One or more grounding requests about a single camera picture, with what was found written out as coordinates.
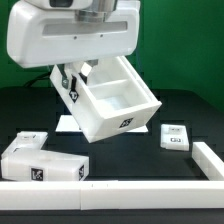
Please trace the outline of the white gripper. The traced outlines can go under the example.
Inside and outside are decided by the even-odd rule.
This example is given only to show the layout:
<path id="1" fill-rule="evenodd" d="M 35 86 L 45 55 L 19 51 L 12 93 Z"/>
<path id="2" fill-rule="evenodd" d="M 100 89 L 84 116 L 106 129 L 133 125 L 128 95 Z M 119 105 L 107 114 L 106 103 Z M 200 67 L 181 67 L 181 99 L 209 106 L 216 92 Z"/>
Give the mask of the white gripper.
<path id="1" fill-rule="evenodd" d="M 66 63 L 85 61 L 80 77 L 98 60 L 130 55 L 139 32 L 139 0 L 18 0 L 9 14 L 7 53 L 23 68 L 57 65 L 60 87 L 74 91 L 77 78 L 68 77 Z"/>

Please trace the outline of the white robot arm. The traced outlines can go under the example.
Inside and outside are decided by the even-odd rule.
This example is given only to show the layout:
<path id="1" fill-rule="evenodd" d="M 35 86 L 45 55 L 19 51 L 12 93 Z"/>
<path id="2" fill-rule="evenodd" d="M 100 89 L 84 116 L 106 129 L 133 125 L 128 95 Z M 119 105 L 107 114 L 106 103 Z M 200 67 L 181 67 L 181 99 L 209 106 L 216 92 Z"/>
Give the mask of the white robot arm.
<path id="1" fill-rule="evenodd" d="M 7 53 L 23 68 L 132 54 L 139 0 L 18 0 L 9 14 Z"/>

